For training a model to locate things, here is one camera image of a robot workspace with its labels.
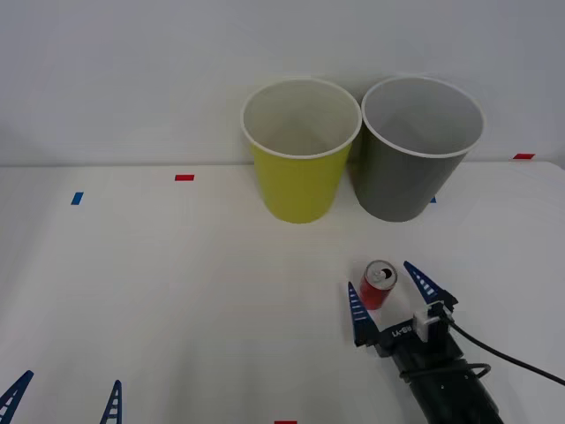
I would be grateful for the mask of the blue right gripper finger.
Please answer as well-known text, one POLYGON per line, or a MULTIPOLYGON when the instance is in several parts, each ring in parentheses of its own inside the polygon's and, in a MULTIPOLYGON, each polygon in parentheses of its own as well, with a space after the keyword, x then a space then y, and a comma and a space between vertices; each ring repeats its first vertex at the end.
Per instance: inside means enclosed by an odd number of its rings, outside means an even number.
POLYGON ((348 282, 348 299, 355 346, 377 345, 379 343, 380 332, 372 316, 361 301, 352 282, 348 282))
POLYGON ((454 311, 454 306, 458 303, 458 300, 451 293, 440 288, 437 283, 410 262, 405 261, 403 266, 427 305, 441 302, 450 313, 454 311))

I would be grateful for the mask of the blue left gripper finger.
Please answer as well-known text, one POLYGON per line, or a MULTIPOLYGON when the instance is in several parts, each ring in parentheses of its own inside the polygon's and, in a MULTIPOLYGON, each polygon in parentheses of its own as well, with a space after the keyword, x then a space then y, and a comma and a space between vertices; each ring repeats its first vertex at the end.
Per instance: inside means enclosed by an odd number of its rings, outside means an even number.
POLYGON ((1 397, 1 424, 10 424, 26 389, 34 377, 34 372, 27 370, 1 397))
POLYGON ((109 399, 102 414, 100 424, 123 423, 122 399, 122 383, 120 380, 115 380, 109 395, 109 399))

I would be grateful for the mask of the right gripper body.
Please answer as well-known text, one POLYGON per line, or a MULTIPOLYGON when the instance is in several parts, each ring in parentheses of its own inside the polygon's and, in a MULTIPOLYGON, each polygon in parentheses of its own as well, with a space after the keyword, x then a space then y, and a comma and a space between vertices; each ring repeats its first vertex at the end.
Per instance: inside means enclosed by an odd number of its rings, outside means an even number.
POLYGON ((426 341, 421 340, 411 320, 388 328, 375 328, 377 353, 382 358, 391 357, 400 369, 432 369, 463 363, 463 352, 442 319, 425 326, 426 341))

